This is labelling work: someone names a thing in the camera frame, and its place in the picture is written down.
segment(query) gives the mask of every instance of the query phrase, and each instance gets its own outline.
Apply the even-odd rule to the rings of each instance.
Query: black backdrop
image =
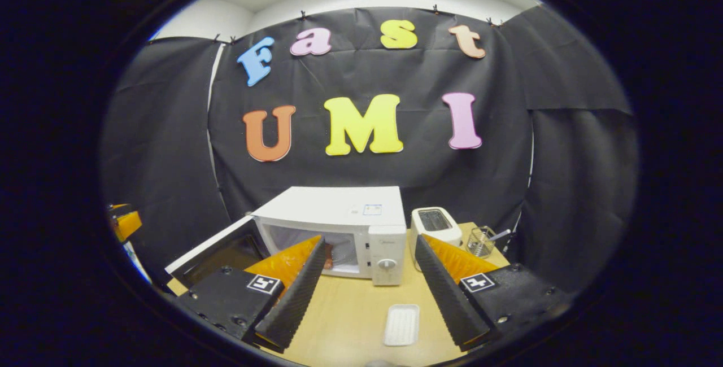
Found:
[[[414,23],[414,48],[382,46],[379,27],[390,19]],[[460,24],[480,34],[483,59],[460,51],[447,31]],[[317,27],[331,31],[331,51],[289,53],[297,33]],[[249,87],[236,61],[264,37],[276,41],[271,72]],[[591,282],[620,241],[638,170],[631,109],[602,57],[547,7],[501,27],[394,7],[273,25],[225,46],[206,115],[219,46],[200,38],[145,46],[117,86],[106,118],[108,199],[139,208],[144,226],[131,241],[161,284],[169,279],[165,265],[292,185],[399,185],[407,217],[414,208],[440,206],[457,221],[495,230],[512,229],[520,218],[516,233],[499,245],[509,248],[509,259],[566,290]],[[449,92],[477,98],[472,108],[480,148],[447,145],[452,120],[441,97]],[[324,102],[349,97],[363,115],[377,94],[400,97],[403,151],[374,154],[367,147],[361,154],[326,155],[330,115]],[[274,145],[271,110],[285,104],[297,108],[291,150],[279,161],[256,161],[246,151],[243,115],[268,112],[264,142]]]
[[[385,20],[410,20],[418,43],[410,50],[387,50],[379,27]],[[447,29],[465,24],[480,34],[487,52],[481,60],[460,51]],[[288,48],[296,33],[331,30],[325,55],[294,56]],[[271,72],[253,87],[236,58],[266,36],[273,37]],[[516,65],[499,30],[458,15],[436,15],[407,8],[340,10],[264,28],[228,46],[219,64],[209,126],[217,173],[229,213],[268,202],[292,185],[398,185],[407,221],[419,207],[446,208],[457,221],[512,228],[527,187],[532,131]],[[454,150],[449,92],[473,94],[480,148]],[[374,154],[352,149],[327,156],[330,115],[323,105],[349,97],[364,114],[377,94],[400,97],[397,106],[403,151]],[[246,152],[243,113],[292,104],[289,154],[260,163]],[[267,120],[264,139],[276,141],[276,121]]]

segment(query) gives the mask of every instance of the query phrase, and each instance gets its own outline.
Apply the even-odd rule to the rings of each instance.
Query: microwave label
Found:
[[[364,215],[379,216],[382,214],[382,205],[366,205],[364,206]]]
[[[266,277],[264,275],[256,275],[254,279],[249,282],[246,287],[263,292],[264,294],[271,295],[274,291],[274,288],[276,288],[276,285],[280,282],[280,279],[272,278],[272,277]]]

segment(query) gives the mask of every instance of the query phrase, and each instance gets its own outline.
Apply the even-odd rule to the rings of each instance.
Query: white dish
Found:
[[[391,305],[384,331],[385,346],[409,346],[419,337],[419,306]]]

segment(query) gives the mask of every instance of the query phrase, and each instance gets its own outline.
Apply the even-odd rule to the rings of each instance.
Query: wall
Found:
[[[299,18],[300,11],[307,15],[353,7],[415,7],[431,10],[434,5],[440,11],[467,15],[493,22],[509,20],[524,11],[501,0],[286,0],[257,12],[248,25],[247,32],[254,32],[269,25]]]
[[[242,37],[246,33],[253,14],[238,5],[224,0],[197,0],[179,11],[155,38],[200,37],[230,41],[230,37]]]
[[[494,23],[509,20],[524,11],[501,0],[285,0],[256,14],[225,0],[198,0],[181,10],[161,28],[155,38],[202,37],[230,41],[269,25],[307,15],[353,7],[415,7],[468,15],[478,20],[491,18]]]

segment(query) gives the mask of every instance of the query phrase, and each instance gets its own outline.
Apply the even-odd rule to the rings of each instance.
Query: screw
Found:
[[[231,318],[230,320],[232,320],[232,322],[237,324],[238,326],[246,327],[246,321],[243,320],[243,318],[239,318],[238,316],[235,316],[235,317]]]

